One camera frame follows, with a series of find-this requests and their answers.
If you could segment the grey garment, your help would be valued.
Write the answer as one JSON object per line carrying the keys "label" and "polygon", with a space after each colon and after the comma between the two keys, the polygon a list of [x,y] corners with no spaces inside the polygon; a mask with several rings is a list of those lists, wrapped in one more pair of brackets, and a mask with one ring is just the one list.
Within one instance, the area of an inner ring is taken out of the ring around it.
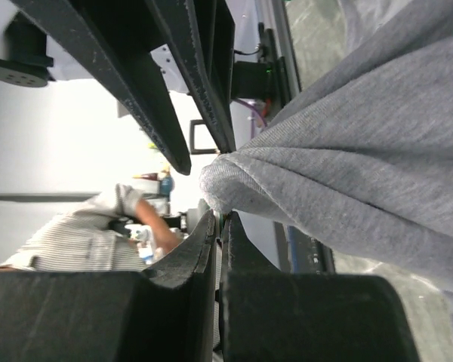
{"label": "grey garment", "polygon": [[453,1],[342,1],[347,56],[205,167],[219,213],[430,279],[453,323]]}

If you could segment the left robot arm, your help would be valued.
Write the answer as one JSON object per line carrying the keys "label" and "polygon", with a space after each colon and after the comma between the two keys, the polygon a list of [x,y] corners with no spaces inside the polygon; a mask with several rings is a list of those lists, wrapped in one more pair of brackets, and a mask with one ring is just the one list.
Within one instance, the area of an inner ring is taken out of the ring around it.
{"label": "left robot arm", "polygon": [[153,51],[169,49],[217,150],[228,153],[234,32],[224,1],[0,1],[0,81],[45,87],[60,56],[71,56],[187,175],[190,150]]}

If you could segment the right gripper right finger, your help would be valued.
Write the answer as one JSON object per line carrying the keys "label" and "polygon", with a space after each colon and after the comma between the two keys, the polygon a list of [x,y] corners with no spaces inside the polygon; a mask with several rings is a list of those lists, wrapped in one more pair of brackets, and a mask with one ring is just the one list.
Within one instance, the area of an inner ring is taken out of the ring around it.
{"label": "right gripper right finger", "polygon": [[237,213],[223,229],[226,361],[416,361],[401,300],[373,275],[289,274],[248,239]]}

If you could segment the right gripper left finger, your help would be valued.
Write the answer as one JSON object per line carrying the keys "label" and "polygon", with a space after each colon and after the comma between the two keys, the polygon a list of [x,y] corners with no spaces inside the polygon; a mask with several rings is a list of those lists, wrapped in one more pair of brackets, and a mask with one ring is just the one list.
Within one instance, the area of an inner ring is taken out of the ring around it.
{"label": "right gripper left finger", "polygon": [[0,272],[0,361],[210,361],[215,224],[142,272]]}

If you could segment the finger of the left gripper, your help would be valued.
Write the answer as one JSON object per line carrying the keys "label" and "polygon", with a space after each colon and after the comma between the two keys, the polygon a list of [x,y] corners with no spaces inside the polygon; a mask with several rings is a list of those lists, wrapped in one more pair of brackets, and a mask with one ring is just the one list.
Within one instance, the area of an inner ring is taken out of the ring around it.
{"label": "finger of the left gripper", "polygon": [[191,171],[190,154],[162,73],[136,36],[114,23],[103,2],[15,1],[19,11],[53,38],[133,116],[170,165]]}
{"label": "finger of the left gripper", "polygon": [[222,153],[236,148],[230,113],[235,23],[225,1],[147,1]]}

